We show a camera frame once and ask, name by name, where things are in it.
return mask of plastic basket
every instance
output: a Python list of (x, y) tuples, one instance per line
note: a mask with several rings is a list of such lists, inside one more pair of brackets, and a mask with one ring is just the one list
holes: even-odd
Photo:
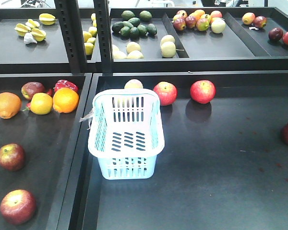
[(93, 99), (88, 149), (109, 180), (145, 179), (154, 174), (164, 148), (158, 95), (148, 89), (113, 89)]

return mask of black tray surface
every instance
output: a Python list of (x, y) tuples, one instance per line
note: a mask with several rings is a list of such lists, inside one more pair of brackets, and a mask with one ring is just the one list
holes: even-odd
[[(95, 74), (96, 92), (137, 78), (172, 82), (178, 98), (161, 107), (165, 148), (151, 178), (106, 180), (93, 158), (83, 230), (288, 230), (288, 72), (114, 75)], [(190, 98), (201, 79), (216, 85), (205, 105)]]
[(8, 192), (15, 189), (31, 191), (37, 201), (36, 214), (18, 227), (7, 223), (0, 214), (0, 229), (56, 229), (79, 132), (78, 120), (83, 116), (87, 94), (87, 89), (83, 90), (84, 75), (0, 75), (0, 93), (17, 94), (22, 99), (22, 109), (28, 102), (21, 95), (23, 84), (40, 81), (50, 88), (59, 79), (70, 80), (78, 85), (80, 102), (76, 111), (59, 114), (52, 110), (47, 115), (20, 111), (11, 119), (0, 118), (0, 147), (12, 142), (19, 143), (27, 155), (26, 165), (19, 171), (10, 172), (0, 167), (0, 203)]

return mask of lemon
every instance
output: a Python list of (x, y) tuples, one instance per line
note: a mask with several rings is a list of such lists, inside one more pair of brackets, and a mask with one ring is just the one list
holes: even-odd
[(88, 28), (88, 32), (90, 32), (92, 37), (96, 37), (97, 36), (97, 27), (91, 26), (90, 28)]
[(126, 46), (127, 54), (131, 53), (134, 50), (141, 51), (141, 46), (136, 42), (129, 42)]
[(82, 34), (83, 34), (83, 40), (84, 42), (87, 42), (87, 40), (92, 37), (91, 33), (90, 32), (87, 32), (87, 31), (82, 31)]
[(85, 54), (86, 55), (92, 55), (93, 49), (94, 49), (94, 44), (89, 43), (89, 42), (85, 42), (84, 48), (85, 48)]
[(38, 92), (33, 95), (30, 110), (37, 115), (50, 113), (52, 108), (52, 97), (46, 93)]

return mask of fruit display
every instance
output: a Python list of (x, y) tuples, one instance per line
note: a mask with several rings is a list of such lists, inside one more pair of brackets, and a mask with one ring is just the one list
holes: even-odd
[(157, 34), (157, 28), (153, 23), (149, 23), (152, 19), (152, 14), (149, 11), (141, 11), (136, 15), (126, 10), (121, 13), (122, 22), (113, 23), (111, 29), (115, 34), (120, 34), (124, 38), (136, 40), (144, 37), (147, 34), (154, 36)]

